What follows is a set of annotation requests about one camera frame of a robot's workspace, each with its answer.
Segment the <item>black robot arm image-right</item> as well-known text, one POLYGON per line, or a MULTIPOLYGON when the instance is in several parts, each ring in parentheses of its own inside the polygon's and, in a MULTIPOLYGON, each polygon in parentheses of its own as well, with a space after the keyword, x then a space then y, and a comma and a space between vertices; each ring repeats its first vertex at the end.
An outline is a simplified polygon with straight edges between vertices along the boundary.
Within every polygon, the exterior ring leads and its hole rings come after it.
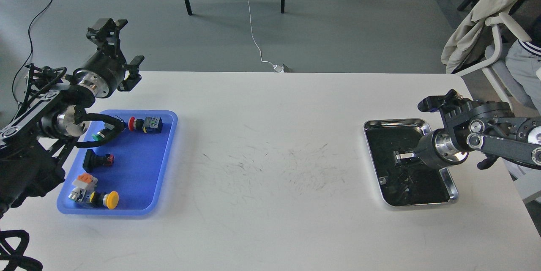
POLYGON ((424 164, 442 169, 464 163, 472 151, 485 159, 481 170, 504 159, 531 169, 540 169, 540 117, 517 117, 509 103, 464 98, 449 90, 427 96, 418 103, 422 112, 439 112, 444 126, 424 135, 408 151, 395 151, 396 167, 424 164))

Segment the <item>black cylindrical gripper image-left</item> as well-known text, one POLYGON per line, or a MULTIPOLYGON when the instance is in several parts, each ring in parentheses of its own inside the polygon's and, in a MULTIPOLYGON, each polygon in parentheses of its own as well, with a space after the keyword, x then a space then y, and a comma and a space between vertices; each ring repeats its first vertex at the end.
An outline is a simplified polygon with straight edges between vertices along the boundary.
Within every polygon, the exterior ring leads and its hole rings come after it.
POLYGON ((120 30, 126 24, 126 19, 102 18, 87 29, 86 38, 96 44, 97 51, 75 69, 74 78, 77 84, 87 86, 96 98, 108 98, 116 88, 129 92, 142 80, 139 66, 145 56, 135 56, 128 64, 120 50, 120 30))

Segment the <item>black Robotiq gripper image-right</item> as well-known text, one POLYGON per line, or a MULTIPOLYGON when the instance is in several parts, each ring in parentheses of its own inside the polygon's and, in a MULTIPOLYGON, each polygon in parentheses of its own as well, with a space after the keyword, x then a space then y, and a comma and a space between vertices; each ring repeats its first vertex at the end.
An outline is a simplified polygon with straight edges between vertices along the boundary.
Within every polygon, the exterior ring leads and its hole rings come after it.
POLYGON ((414 151, 394 151, 396 166, 405 166, 420 159, 427 167, 435 170, 460 165, 467 158, 468 152, 456 148, 445 130, 435 130, 422 136, 414 151))

